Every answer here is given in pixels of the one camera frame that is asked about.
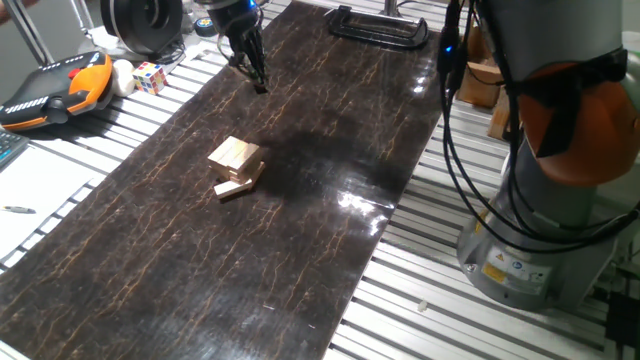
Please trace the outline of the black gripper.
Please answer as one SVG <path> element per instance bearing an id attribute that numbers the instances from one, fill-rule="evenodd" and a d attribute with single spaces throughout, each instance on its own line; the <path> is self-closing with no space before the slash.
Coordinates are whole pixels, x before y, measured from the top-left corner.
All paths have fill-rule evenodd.
<path id="1" fill-rule="evenodd" d="M 268 92 L 265 52 L 262 43 L 262 8 L 255 0 L 197 0 L 221 35 L 229 35 L 229 64 L 252 80 L 257 94 Z M 246 34 L 243 42 L 238 35 Z"/>

